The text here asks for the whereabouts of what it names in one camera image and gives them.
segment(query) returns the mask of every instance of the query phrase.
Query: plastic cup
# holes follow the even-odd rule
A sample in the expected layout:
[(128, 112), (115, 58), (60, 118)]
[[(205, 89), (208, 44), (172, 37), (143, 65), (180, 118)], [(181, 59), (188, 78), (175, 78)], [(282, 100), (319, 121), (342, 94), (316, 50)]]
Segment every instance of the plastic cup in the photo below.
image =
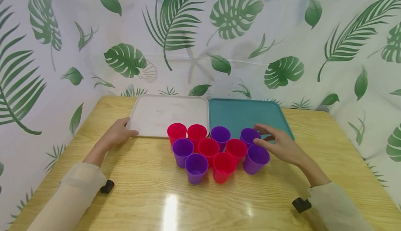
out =
[(199, 143), (199, 153), (206, 157), (209, 167), (213, 166), (213, 159), (220, 151), (220, 146), (214, 139), (202, 139)]
[(230, 139), (227, 141), (226, 152), (231, 154), (238, 163), (245, 157), (248, 152), (248, 147), (240, 139)]
[(185, 161), (194, 152), (194, 145), (189, 139), (177, 139), (173, 144), (173, 152), (177, 165), (185, 168)]
[(254, 130), (253, 128), (242, 129), (241, 136), (239, 137), (239, 139), (242, 140), (248, 148), (251, 145), (253, 145), (254, 139), (260, 139), (260, 138), (261, 137), (260, 137), (259, 132)]
[(263, 147), (251, 145), (248, 148), (248, 152), (245, 157), (243, 164), (245, 173), (249, 175), (256, 174), (270, 161), (269, 152)]
[(181, 123), (171, 124), (167, 128), (167, 135), (168, 139), (170, 140), (171, 147), (173, 147), (173, 144), (177, 139), (182, 139), (187, 136), (187, 127)]
[(220, 146), (220, 152), (224, 151), (227, 141), (230, 139), (230, 130), (224, 126), (216, 126), (210, 131), (210, 138), (217, 141)]
[(185, 170), (187, 170), (188, 181), (193, 184), (199, 184), (205, 175), (209, 163), (206, 157), (201, 154), (191, 154), (185, 161)]
[(218, 153), (213, 160), (213, 179), (217, 183), (225, 183), (237, 168), (237, 162), (229, 153)]
[(198, 153), (198, 144), (202, 139), (205, 139), (207, 130), (203, 125), (192, 125), (188, 128), (188, 139), (194, 144), (194, 153)]

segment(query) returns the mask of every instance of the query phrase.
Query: teal tray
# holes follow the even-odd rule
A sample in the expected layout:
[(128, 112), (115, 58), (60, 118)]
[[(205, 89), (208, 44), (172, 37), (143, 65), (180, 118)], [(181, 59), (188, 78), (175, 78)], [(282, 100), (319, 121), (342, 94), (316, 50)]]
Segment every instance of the teal tray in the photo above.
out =
[(239, 139), (241, 130), (252, 128), (255, 123), (286, 131), (292, 139), (295, 139), (280, 106), (275, 102), (242, 99), (211, 99), (209, 101), (211, 130), (221, 125), (230, 130), (231, 138)]

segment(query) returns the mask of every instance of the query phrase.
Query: hand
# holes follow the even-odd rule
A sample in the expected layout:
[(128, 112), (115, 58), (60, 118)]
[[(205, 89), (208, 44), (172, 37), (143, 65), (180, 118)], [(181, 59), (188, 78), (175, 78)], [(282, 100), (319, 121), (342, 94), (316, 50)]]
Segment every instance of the hand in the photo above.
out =
[(134, 137), (139, 134), (138, 131), (128, 130), (125, 128), (129, 121), (129, 117), (120, 118), (106, 131), (106, 133), (100, 138), (99, 142), (102, 142), (108, 149), (111, 149), (114, 145), (120, 144), (128, 137)]
[(270, 134), (270, 136), (265, 139), (254, 139), (253, 143), (264, 147), (280, 160), (299, 167), (309, 158), (285, 131), (261, 124), (255, 124), (254, 129), (259, 131), (260, 135)]

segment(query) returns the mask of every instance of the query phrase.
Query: cup rim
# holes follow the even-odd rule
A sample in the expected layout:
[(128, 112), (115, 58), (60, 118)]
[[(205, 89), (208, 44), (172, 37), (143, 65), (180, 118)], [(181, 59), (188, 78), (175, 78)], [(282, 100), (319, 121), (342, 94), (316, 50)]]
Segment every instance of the cup rim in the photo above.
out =
[[(222, 129), (222, 130), (226, 131), (226, 133), (228, 133), (228, 139), (227, 139), (226, 141), (218, 141), (218, 140), (216, 140), (216, 139), (213, 137), (213, 132), (214, 132), (215, 130), (219, 130), (219, 129)], [(230, 130), (229, 130), (228, 128), (226, 128), (225, 126), (218, 125), (218, 126), (215, 126), (214, 128), (212, 128), (212, 130), (210, 131), (210, 137), (211, 137), (212, 139), (214, 139), (215, 141), (219, 142), (219, 143), (225, 143), (225, 142), (227, 142), (227, 141), (230, 140), (230, 138), (231, 138), (231, 132), (230, 132)]]
[[(215, 145), (215, 147), (216, 147), (216, 154), (214, 154), (214, 155), (205, 155), (205, 154), (202, 154), (201, 153), (201, 143), (203, 143), (203, 142), (206, 142), (206, 141), (211, 141), (212, 143), (214, 143)], [(198, 152), (201, 154), (201, 155), (203, 155), (203, 156), (205, 156), (205, 157), (214, 157), (214, 156), (216, 156), (219, 152), (220, 152), (220, 146), (219, 146), (219, 143), (215, 140), (215, 139), (212, 139), (212, 138), (204, 138), (204, 139), (202, 139), (200, 142), (199, 142), (199, 144), (198, 144)]]
[[(245, 147), (245, 154), (243, 155), (243, 156), (237, 156), (237, 155), (233, 155), (231, 152), (229, 152), (229, 149), (230, 148), (228, 148), (228, 147), (230, 147), (229, 146), (229, 142), (232, 142), (232, 141), (235, 141), (235, 142), (238, 142), (238, 141), (240, 141), (242, 144), (243, 144), (243, 146)], [(245, 155), (248, 153), (248, 147), (246, 146), (246, 144), (242, 141), (242, 140), (240, 140), (240, 139), (230, 139), (229, 141), (227, 141), (227, 144), (226, 144), (226, 152), (227, 153), (229, 153), (229, 154), (231, 154), (233, 157), (237, 157), (237, 158), (240, 158), (240, 157), (245, 157)]]
[[(222, 156), (222, 155), (227, 156), (227, 157), (230, 157), (230, 158), (234, 161), (234, 163), (233, 163), (234, 166), (233, 166), (232, 172), (230, 172), (230, 173), (221, 172), (219, 169), (216, 168), (216, 162), (215, 162), (215, 160), (216, 160), (216, 158), (218, 158), (219, 156)], [(226, 152), (218, 153), (218, 154), (213, 158), (213, 169), (216, 170), (216, 171), (218, 171), (219, 173), (226, 174), (226, 175), (231, 175), (231, 174), (234, 173), (235, 170), (237, 169), (237, 161), (236, 161), (235, 158), (234, 158), (231, 154), (229, 154), (229, 153), (226, 153)]]
[[(178, 141), (181, 141), (181, 142), (182, 142), (182, 141), (188, 142), (188, 144), (190, 144), (190, 146), (192, 147), (192, 152), (191, 152), (190, 154), (186, 155), (186, 156), (179, 156), (178, 154), (176, 154), (176, 152), (174, 151), (174, 147), (177, 146), (176, 143), (177, 143)], [(188, 157), (188, 156), (190, 156), (191, 154), (193, 154), (193, 152), (195, 151), (195, 147), (194, 147), (194, 144), (192, 143), (192, 141), (190, 141), (189, 139), (186, 139), (186, 138), (177, 139), (177, 140), (174, 142), (172, 149), (173, 149), (174, 155), (177, 155), (177, 156), (179, 156), (179, 157)]]
[[(179, 138), (175, 138), (175, 136), (171, 136), (171, 133), (170, 133), (170, 131), (171, 131), (171, 126), (180, 126), (180, 127), (182, 127), (183, 126), (183, 128), (182, 129), (180, 129), (180, 130), (184, 130), (185, 129), (185, 134), (184, 134), (184, 136), (183, 137), (179, 137)], [(169, 137), (169, 138), (172, 138), (172, 139), (181, 139), (181, 138), (185, 138), (185, 136), (187, 136), (187, 127), (184, 125), (184, 124), (182, 124), (182, 123), (179, 123), (179, 122), (176, 122), (176, 123), (172, 123), (171, 125), (169, 125), (168, 126), (168, 128), (167, 128), (167, 136)]]
[[(206, 160), (206, 169), (205, 169), (205, 172), (201, 173), (200, 175), (194, 175), (194, 174), (192, 174), (190, 171), (188, 171), (188, 169), (187, 169), (187, 162), (188, 162), (188, 160), (189, 160), (189, 158), (190, 158), (191, 156), (201, 156), (201, 157), (203, 157), (203, 158)], [(207, 158), (206, 158), (204, 155), (201, 155), (201, 154), (198, 154), (198, 153), (192, 153), (192, 154), (188, 155), (187, 159), (185, 160), (185, 165), (184, 165), (184, 167), (185, 167), (185, 170), (186, 170), (188, 173), (190, 173), (191, 175), (193, 175), (193, 176), (201, 176), (201, 175), (205, 174), (205, 173), (207, 172), (207, 170), (209, 169), (209, 162), (208, 162)]]
[(253, 140), (252, 140), (252, 142), (246, 141), (246, 140), (243, 138), (243, 136), (242, 136), (243, 131), (251, 131), (251, 132), (253, 132), (253, 133), (256, 132), (258, 135), (257, 135), (257, 137), (256, 137), (255, 139), (260, 139), (260, 138), (261, 138), (259, 132), (256, 131), (255, 129), (253, 129), (253, 128), (244, 128), (244, 129), (241, 130), (240, 136), (241, 136), (241, 138), (243, 139), (243, 141), (244, 141), (245, 143), (248, 143), (248, 144), (253, 145)]
[[(257, 148), (257, 149), (259, 149), (259, 150), (262, 150), (263, 153), (267, 154), (267, 162), (266, 162), (266, 163), (258, 163), (258, 162), (256, 162), (256, 161), (254, 161), (254, 160), (251, 158), (251, 156), (249, 155), (249, 151), (250, 151), (251, 148), (252, 148), (252, 149)], [(251, 160), (253, 163), (258, 164), (258, 165), (266, 165), (267, 163), (270, 162), (270, 154), (269, 154), (269, 152), (268, 152), (266, 149), (264, 149), (263, 147), (258, 146), (258, 145), (251, 145), (251, 146), (248, 148), (248, 152), (246, 152), (246, 155), (250, 158), (250, 160)]]
[[(189, 135), (190, 135), (189, 131), (190, 131), (190, 129), (191, 129), (193, 126), (201, 126), (201, 127), (202, 127), (202, 131), (205, 132), (205, 136), (202, 135), (203, 137), (197, 138), (197, 139), (190, 137), (190, 136), (189, 136)], [(193, 124), (193, 125), (190, 125), (189, 128), (187, 129), (187, 133), (188, 133), (188, 138), (189, 138), (189, 139), (193, 139), (193, 140), (201, 140), (201, 139), (204, 139), (204, 138), (207, 137), (207, 129), (206, 129), (206, 127), (203, 126), (203, 125), (200, 125), (200, 124)]]

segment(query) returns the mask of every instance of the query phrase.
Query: tray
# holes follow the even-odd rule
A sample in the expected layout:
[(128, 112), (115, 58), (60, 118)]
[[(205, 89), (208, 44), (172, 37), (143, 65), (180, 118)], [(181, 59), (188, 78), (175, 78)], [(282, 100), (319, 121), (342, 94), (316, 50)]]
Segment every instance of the tray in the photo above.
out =
[(209, 102), (203, 97), (144, 94), (136, 99), (126, 128), (138, 130), (139, 136), (166, 137), (172, 123), (187, 128), (193, 124), (209, 133)]
[(211, 99), (209, 121), (210, 129), (219, 125), (228, 128), (231, 138), (239, 139), (242, 129), (261, 123), (286, 131), (295, 139), (280, 106), (271, 101)]

